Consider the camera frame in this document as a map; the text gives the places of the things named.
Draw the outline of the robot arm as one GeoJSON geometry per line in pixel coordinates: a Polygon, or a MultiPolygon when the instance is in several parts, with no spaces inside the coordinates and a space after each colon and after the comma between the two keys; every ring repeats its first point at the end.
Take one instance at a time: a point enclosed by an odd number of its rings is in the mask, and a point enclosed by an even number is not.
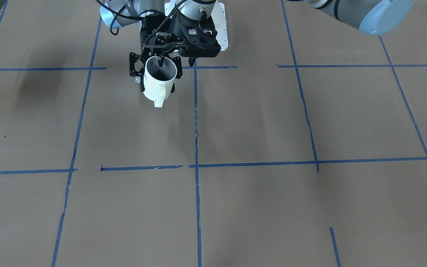
{"type": "MultiPolygon", "coordinates": [[[[260,58],[279,52],[279,13],[276,8],[283,0],[230,0],[229,12],[221,2],[209,0],[211,18],[218,32],[217,44],[206,51],[190,47],[193,59],[253,58],[258,48],[260,58]]],[[[382,36],[394,29],[409,13],[412,0],[302,0],[300,4],[321,11],[332,19],[371,36],[382,36]]]]}
{"type": "Polygon", "coordinates": [[[118,35],[120,28],[134,23],[140,25],[141,52],[129,53],[129,76],[140,83],[141,92],[145,92],[144,78],[148,70],[148,60],[159,57],[156,63],[159,67],[167,66],[167,60],[173,61],[174,82],[177,83],[183,75],[181,59],[170,54],[177,49],[185,48],[186,42],[173,33],[175,19],[182,15],[179,7],[184,3],[175,3],[166,14],[164,0],[107,0],[100,5],[100,18],[109,27],[110,33],[118,35]]]}

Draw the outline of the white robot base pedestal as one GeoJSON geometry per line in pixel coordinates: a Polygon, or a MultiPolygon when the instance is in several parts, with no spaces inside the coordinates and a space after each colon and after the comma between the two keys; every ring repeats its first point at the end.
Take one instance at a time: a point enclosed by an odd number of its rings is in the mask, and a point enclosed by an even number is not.
{"type": "Polygon", "coordinates": [[[182,13],[192,20],[197,20],[200,17],[200,12],[205,11],[208,17],[212,17],[215,24],[215,29],[218,32],[216,39],[221,46],[221,51],[228,49],[228,33],[223,3],[217,0],[171,0],[165,4],[165,10],[167,13],[175,10],[173,15],[182,13]]]}

